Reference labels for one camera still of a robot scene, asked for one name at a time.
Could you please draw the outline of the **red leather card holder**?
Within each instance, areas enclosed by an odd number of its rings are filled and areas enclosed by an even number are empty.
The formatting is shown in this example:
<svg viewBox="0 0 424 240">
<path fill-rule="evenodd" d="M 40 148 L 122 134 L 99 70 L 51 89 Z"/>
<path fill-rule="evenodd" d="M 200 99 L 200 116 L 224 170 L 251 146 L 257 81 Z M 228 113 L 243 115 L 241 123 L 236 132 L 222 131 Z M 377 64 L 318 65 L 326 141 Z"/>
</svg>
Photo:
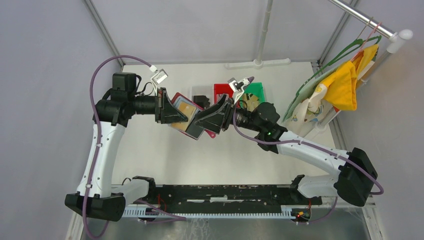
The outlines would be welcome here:
<svg viewBox="0 0 424 240">
<path fill-rule="evenodd" d="M 216 134 L 210 130 L 205 130 L 204 128 L 195 125 L 194 117 L 197 113 L 203 111 L 204 109 L 198 106 L 196 103 L 189 100 L 187 97 L 177 92 L 171 100 L 171 103 L 176 107 L 184 116 L 188 118 L 188 121 L 171 123 L 168 126 L 179 131 L 180 133 L 194 139 L 198 140 L 203 133 L 206 133 L 210 138 L 214 139 Z"/>
</svg>

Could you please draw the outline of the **gold credit card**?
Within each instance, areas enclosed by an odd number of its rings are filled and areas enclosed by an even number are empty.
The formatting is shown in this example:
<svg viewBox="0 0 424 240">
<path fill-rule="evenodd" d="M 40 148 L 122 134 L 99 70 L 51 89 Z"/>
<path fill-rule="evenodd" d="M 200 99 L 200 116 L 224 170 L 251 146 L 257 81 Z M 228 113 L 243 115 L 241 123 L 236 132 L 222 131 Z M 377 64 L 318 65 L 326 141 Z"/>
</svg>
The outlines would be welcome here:
<svg viewBox="0 0 424 240">
<path fill-rule="evenodd" d="M 186 102 L 181 102 L 178 105 L 177 109 L 180 110 L 188 118 L 188 121 L 172 123 L 170 126 L 172 128 L 177 129 L 177 130 L 185 131 L 187 129 L 188 125 L 190 124 L 193 116 L 195 115 L 197 108 L 193 105 L 186 103 Z"/>
</svg>

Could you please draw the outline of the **black credit card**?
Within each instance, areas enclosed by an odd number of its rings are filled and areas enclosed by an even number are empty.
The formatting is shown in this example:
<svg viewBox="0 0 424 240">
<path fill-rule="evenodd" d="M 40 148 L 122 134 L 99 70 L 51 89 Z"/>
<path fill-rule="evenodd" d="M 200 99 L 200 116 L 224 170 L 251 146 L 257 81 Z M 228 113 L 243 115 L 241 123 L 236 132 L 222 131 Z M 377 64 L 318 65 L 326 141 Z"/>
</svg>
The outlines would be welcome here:
<svg viewBox="0 0 424 240">
<path fill-rule="evenodd" d="M 193 117 L 187 129 L 185 130 L 185 134 L 192 139 L 198 140 L 204 131 L 204 128 L 195 124 L 195 118 Z"/>
</svg>

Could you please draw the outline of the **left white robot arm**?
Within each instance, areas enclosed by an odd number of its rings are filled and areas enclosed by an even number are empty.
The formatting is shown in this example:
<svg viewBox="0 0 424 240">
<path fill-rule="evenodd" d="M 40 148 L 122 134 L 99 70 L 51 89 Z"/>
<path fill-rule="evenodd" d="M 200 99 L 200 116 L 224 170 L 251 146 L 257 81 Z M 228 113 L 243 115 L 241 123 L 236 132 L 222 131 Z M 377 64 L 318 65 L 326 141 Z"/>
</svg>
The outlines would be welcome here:
<svg viewBox="0 0 424 240">
<path fill-rule="evenodd" d="M 157 198 L 154 179 L 135 176 L 128 186 L 112 189 L 112 173 L 121 139 L 132 116 L 153 115 L 159 124 L 188 121 L 174 107 L 164 87 L 156 95 L 137 95 L 136 73 L 117 72 L 112 76 L 109 99 L 103 97 L 95 105 L 98 120 L 93 125 L 93 139 L 87 165 L 75 193 L 66 195 L 64 204 L 79 215 L 117 222 L 125 208 L 142 200 L 153 203 Z"/>
</svg>

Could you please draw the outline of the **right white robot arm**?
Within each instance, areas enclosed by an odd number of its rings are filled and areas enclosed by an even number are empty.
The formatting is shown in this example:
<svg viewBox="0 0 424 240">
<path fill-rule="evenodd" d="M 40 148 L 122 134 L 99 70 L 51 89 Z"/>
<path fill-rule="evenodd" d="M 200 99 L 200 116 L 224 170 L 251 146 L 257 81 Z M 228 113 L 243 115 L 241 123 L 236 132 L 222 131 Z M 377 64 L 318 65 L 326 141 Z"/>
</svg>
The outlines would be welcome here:
<svg viewBox="0 0 424 240">
<path fill-rule="evenodd" d="M 291 183 L 289 199 L 302 204 L 308 198 L 339 197 L 363 207 L 369 196 L 382 195 L 383 186 L 367 153 L 331 148 L 305 139 L 279 125 L 280 115 L 272 103 L 262 102 L 253 111 L 239 108 L 224 95 L 211 107 L 197 113 L 194 124 L 215 134 L 229 126 L 267 152 L 290 156 L 323 171 L 325 175 L 298 175 Z"/>
</svg>

